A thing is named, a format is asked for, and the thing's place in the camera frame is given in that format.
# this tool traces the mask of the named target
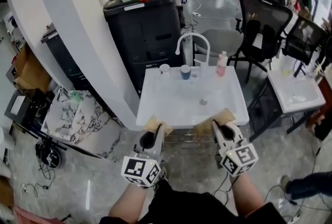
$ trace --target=gray chair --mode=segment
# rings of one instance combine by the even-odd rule
[[[230,57],[236,53],[243,42],[243,36],[236,30],[214,28],[204,31],[201,35],[207,38],[211,45],[210,57],[218,57],[223,51],[226,51],[227,56]],[[195,58],[195,54],[206,55],[207,46],[205,41],[199,37],[193,36],[192,52],[193,59]]]

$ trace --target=soap bottle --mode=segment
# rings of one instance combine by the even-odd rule
[[[216,69],[217,75],[219,77],[222,77],[225,74],[227,61],[228,61],[227,52],[223,51],[222,54],[219,54],[219,59]]]

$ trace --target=white bucket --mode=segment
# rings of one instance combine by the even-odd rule
[[[3,220],[14,220],[14,214],[8,206],[0,204],[0,218]]]
[[[7,134],[2,127],[0,127],[0,145],[8,148],[9,150],[14,150],[15,140],[11,135]]]
[[[10,168],[6,164],[4,164],[2,161],[0,161],[0,176],[4,176],[6,178],[11,177]]]

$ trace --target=sink basin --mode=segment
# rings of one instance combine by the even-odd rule
[[[179,67],[171,68],[170,77],[158,68],[147,69],[136,124],[143,127],[152,115],[176,129],[194,125],[228,108],[235,116],[234,124],[244,125],[249,117],[242,90],[233,66],[223,77],[208,67],[204,77],[200,67],[192,67],[191,77],[182,80]]]
[[[268,78],[276,93],[283,113],[292,113],[325,104],[324,97],[314,79],[295,78],[292,74],[269,71]]]
[[[78,103],[53,101],[43,123],[42,131],[69,135]]]

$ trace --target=concrete floor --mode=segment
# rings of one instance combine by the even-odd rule
[[[236,0],[200,0],[203,4],[199,13],[203,17],[221,17],[233,19],[237,14]],[[188,0],[185,6],[188,12],[198,7],[198,3]],[[217,19],[198,20],[195,30],[202,32],[210,27],[223,26],[233,28],[229,21]],[[238,77],[243,88],[245,100],[249,103],[253,93],[265,77],[260,69],[253,66],[253,73],[249,84],[245,85],[243,79],[247,65],[240,64],[237,69]],[[259,162],[249,172],[253,183],[265,197],[268,190],[278,184],[279,178],[288,174],[291,178],[305,177],[313,168],[313,149],[317,150],[319,142],[306,130],[304,126],[298,128],[291,135],[286,135],[286,128],[267,130],[254,141],[259,155]],[[251,135],[249,125],[240,127],[243,135]],[[132,148],[134,132],[123,129],[120,142],[107,160],[98,160],[87,157],[73,150],[63,153],[65,162],[56,170],[56,178],[49,190],[38,188],[38,197],[33,195],[33,189],[28,187],[28,193],[23,192],[23,186],[31,183],[49,184],[41,172],[35,157],[34,146],[37,140],[29,135],[15,131],[17,141],[15,151],[10,153],[10,167],[12,169],[12,186],[15,190],[16,204],[39,216],[46,218],[65,217],[72,214],[74,220],[68,223],[87,222],[98,223],[101,217],[106,216],[110,207],[116,202],[124,191],[127,183],[120,176],[123,156]],[[332,141],[328,141],[317,158],[315,171],[331,170],[330,148]],[[166,143],[165,160],[169,168],[168,178],[175,190],[194,192],[213,192],[225,177],[224,170],[218,170],[214,161],[215,146],[213,143]],[[86,204],[87,182],[91,181],[91,197]],[[228,190],[229,181],[226,181],[222,190]],[[147,210],[153,190],[149,190],[144,207]],[[226,197],[218,192],[216,197],[225,202]],[[325,202],[332,207],[332,199],[324,197]],[[267,201],[274,203],[283,216],[293,216],[299,207],[290,205],[283,199],[283,193],[273,189]],[[327,209],[320,197],[306,199],[305,206]],[[230,194],[227,207],[234,213],[235,207]],[[298,223],[324,223],[330,212],[316,211],[303,208],[303,215]]]

